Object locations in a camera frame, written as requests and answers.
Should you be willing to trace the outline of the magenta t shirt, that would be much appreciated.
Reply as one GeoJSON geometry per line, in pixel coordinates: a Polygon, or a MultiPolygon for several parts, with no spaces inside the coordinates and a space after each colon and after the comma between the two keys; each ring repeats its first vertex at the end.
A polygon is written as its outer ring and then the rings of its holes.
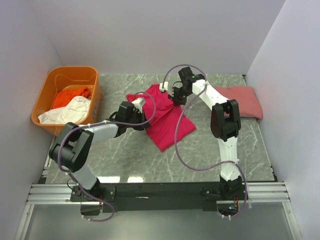
{"type": "Polygon", "coordinates": [[[141,96],[145,99],[142,109],[147,119],[153,112],[155,116],[149,122],[146,133],[160,151],[174,145],[178,120],[182,113],[180,106],[175,106],[167,92],[161,92],[159,84],[151,85],[141,96]]]}

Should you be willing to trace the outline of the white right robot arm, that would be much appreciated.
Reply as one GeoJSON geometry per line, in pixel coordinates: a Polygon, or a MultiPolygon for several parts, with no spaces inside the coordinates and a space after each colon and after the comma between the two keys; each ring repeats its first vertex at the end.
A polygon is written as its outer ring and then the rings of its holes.
{"type": "Polygon", "coordinates": [[[211,110],[210,130],[217,139],[220,153],[220,182],[207,194],[213,194],[224,200],[238,197],[246,191],[246,179],[239,166],[237,152],[238,135],[241,130],[239,104],[235,99],[228,99],[215,90],[208,82],[203,71],[194,74],[191,64],[182,64],[178,75],[181,87],[173,86],[169,98],[175,106],[190,106],[188,96],[195,95],[211,110]]]}

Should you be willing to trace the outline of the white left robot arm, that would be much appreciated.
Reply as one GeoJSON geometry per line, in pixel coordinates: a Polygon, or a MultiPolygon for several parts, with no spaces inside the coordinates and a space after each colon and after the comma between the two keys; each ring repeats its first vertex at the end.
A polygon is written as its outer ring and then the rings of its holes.
{"type": "Polygon", "coordinates": [[[49,157],[61,171],[72,175],[80,185],[78,189],[88,193],[88,199],[104,198],[99,179],[86,164],[92,143],[117,138],[128,128],[136,131],[149,128],[151,125],[143,111],[145,103],[142,97],[133,102],[123,101],[110,118],[94,124],[77,125],[68,122],[55,138],[49,149],[49,157]]]}

